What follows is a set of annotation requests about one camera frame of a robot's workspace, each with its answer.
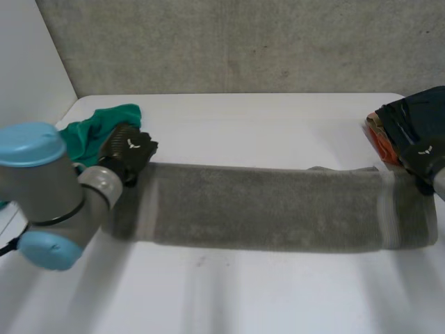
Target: white wall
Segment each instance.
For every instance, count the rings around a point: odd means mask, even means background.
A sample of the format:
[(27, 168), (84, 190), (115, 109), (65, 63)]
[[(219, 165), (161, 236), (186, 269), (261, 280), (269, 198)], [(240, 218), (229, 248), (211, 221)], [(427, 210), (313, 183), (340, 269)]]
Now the white wall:
[(34, 0), (0, 1), (0, 127), (55, 123), (77, 100)]

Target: black cable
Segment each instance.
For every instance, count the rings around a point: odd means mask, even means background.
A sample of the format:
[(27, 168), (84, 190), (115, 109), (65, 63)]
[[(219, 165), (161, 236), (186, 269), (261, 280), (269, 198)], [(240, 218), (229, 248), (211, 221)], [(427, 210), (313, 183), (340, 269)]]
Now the black cable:
[(18, 237), (15, 237), (14, 239), (11, 239), (6, 246), (0, 248), (0, 256), (3, 256), (5, 254), (8, 254), (10, 251), (16, 251), (18, 244), (19, 244), (19, 240), (20, 237), (22, 237), (22, 235), (28, 230), (28, 226), (26, 225), (25, 229), (23, 230), (22, 233), (20, 233), (20, 235)]

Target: gray towel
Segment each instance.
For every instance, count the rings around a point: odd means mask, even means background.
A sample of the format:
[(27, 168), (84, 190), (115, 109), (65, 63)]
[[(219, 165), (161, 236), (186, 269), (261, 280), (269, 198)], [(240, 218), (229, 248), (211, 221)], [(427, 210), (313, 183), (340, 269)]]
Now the gray towel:
[(354, 253), (437, 240), (433, 197), (401, 168), (150, 164), (104, 229), (137, 241), (262, 251)]

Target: light blue joint cap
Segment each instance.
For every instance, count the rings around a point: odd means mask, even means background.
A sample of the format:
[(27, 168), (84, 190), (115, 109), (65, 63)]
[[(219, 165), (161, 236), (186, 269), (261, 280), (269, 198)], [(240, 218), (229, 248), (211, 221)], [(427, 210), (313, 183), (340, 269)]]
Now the light blue joint cap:
[(1, 166), (41, 166), (57, 160), (65, 151), (65, 142), (50, 124), (29, 122), (0, 129)]
[(37, 267), (59, 271), (71, 268), (83, 252), (73, 241), (48, 232), (25, 232), (18, 250)]

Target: table surface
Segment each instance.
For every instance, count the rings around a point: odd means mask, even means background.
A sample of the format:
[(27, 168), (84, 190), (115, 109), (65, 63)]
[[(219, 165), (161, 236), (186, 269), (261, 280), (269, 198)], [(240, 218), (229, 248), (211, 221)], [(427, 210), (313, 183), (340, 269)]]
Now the table surface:
[[(84, 97), (58, 123), (135, 103), (159, 142), (152, 161), (303, 169), (372, 166), (366, 115), (395, 94)], [(125, 244), (99, 232), (69, 271), (0, 259), (0, 333), (443, 333), (439, 241), (412, 251), (269, 253)], [(3, 213), (0, 242), (24, 225)]]

